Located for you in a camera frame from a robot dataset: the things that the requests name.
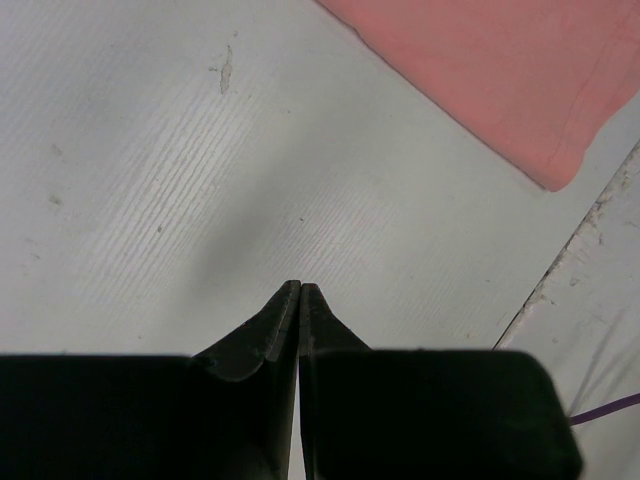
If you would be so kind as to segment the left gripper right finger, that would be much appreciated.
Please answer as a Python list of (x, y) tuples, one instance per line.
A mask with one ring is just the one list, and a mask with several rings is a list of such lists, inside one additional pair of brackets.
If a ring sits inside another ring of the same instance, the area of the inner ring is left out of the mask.
[(579, 448), (532, 356), (373, 349), (301, 290), (301, 439), (310, 479), (577, 479)]

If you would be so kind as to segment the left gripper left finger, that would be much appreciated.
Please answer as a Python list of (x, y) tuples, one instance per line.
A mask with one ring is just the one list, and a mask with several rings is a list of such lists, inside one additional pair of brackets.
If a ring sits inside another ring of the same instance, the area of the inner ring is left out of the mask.
[(193, 356), (7, 354), (5, 479), (284, 479), (301, 285)]

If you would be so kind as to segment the pink t shirt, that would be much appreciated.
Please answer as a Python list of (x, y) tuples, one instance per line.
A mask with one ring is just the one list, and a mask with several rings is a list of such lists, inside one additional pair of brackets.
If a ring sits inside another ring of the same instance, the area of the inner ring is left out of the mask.
[(639, 90), (635, 1), (329, 1), (329, 12), (541, 187)]

